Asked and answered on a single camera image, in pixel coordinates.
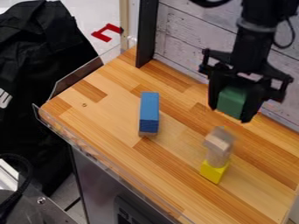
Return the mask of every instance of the yellow block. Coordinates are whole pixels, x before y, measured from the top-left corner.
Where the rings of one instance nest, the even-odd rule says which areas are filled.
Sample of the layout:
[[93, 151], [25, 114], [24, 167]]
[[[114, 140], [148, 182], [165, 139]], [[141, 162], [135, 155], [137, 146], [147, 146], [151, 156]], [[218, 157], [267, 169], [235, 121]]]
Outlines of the yellow block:
[[208, 164], [207, 160], [204, 161], [204, 163], [200, 167], [200, 175], [205, 177], [206, 179], [212, 181], [214, 184], [218, 184], [225, 173], [227, 167], [229, 165], [229, 162], [226, 163], [225, 166], [221, 168], [215, 168]]

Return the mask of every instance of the toy block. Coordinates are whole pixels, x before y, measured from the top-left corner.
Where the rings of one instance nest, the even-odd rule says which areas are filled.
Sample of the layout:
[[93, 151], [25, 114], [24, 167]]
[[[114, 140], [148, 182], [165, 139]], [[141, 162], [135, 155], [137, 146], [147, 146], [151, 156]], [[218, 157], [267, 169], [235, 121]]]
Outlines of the toy block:
[[217, 127], [206, 136], [203, 145], [208, 148], [206, 160], [212, 167], [223, 167], [232, 154], [234, 137]]
[[228, 165], [229, 162], [226, 162], [223, 167], [215, 168], [209, 165], [207, 160], [205, 160], [200, 167], [200, 175], [217, 185], [220, 182], [223, 174], [227, 170]]
[[142, 92], [139, 136], [154, 136], [159, 129], [159, 93]]
[[229, 166], [234, 137], [217, 127], [206, 136], [203, 145], [208, 149], [205, 161], [200, 167], [200, 175], [218, 184]]
[[225, 87], [219, 93], [217, 109], [229, 116], [240, 119], [246, 98], [246, 89], [231, 86]]

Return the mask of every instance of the blue block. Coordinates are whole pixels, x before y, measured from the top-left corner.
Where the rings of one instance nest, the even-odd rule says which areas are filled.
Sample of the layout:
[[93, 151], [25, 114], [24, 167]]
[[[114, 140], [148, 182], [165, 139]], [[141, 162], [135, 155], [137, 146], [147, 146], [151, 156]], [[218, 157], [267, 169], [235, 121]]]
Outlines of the blue block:
[[159, 93], [142, 92], [140, 132], [157, 133], [159, 127]]

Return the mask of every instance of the plywood surface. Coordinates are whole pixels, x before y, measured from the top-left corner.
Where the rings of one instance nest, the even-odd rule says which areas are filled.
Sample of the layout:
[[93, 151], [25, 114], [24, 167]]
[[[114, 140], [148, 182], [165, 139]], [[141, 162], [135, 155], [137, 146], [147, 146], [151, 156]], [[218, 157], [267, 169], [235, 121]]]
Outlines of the plywood surface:
[[[141, 69], [134, 64], [131, 49], [39, 113], [178, 221], [281, 223], [299, 183], [299, 136], [264, 115], [242, 125], [212, 112], [205, 84], [156, 60]], [[152, 138], [138, 136], [142, 91], [160, 93], [160, 130]], [[215, 126], [237, 137], [219, 185], [198, 174], [202, 142]]]

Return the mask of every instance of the white wall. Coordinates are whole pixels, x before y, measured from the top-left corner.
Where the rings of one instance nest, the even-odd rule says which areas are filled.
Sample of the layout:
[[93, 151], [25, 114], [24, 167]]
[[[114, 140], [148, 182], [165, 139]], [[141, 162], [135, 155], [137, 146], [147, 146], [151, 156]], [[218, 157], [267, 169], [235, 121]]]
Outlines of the white wall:
[[133, 39], [137, 39], [139, 7], [140, 0], [129, 0], [129, 36]]

